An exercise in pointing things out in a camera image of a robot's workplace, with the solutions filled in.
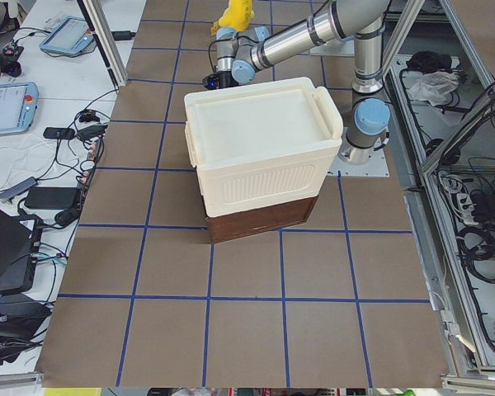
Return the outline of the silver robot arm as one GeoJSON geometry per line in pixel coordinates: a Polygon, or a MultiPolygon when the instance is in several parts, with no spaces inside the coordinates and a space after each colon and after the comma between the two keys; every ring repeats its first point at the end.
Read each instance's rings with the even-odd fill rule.
{"type": "Polygon", "coordinates": [[[273,158],[293,152],[325,150],[350,165],[368,162],[387,134],[390,111],[375,94],[380,75],[383,14],[386,1],[331,1],[328,8],[269,35],[267,28],[240,31],[233,26],[216,31],[217,66],[204,84],[224,89],[226,108],[210,115],[210,132],[202,139],[205,156],[223,162],[231,158],[273,158]],[[307,78],[251,86],[255,74],[325,45],[330,40],[355,41],[353,90],[362,94],[354,105],[352,124],[342,127],[333,104],[323,106],[321,88],[307,78]]]}

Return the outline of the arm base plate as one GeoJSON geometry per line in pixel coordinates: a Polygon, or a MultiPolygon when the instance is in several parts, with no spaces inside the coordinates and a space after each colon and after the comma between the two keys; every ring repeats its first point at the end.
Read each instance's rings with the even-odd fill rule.
{"type": "Polygon", "coordinates": [[[323,45],[313,47],[309,54],[315,56],[354,57],[354,37],[350,36],[343,40],[330,40],[323,45]]]}
{"type": "Polygon", "coordinates": [[[384,149],[375,151],[383,143],[381,135],[376,137],[372,148],[362,150],[354,148],[347,142],[347,131],[348,128],[344,127],[341,146],[342,153],[347,154],[347,157],[337,154],[327,175],[329,177],[390,177],[384,149]]]}

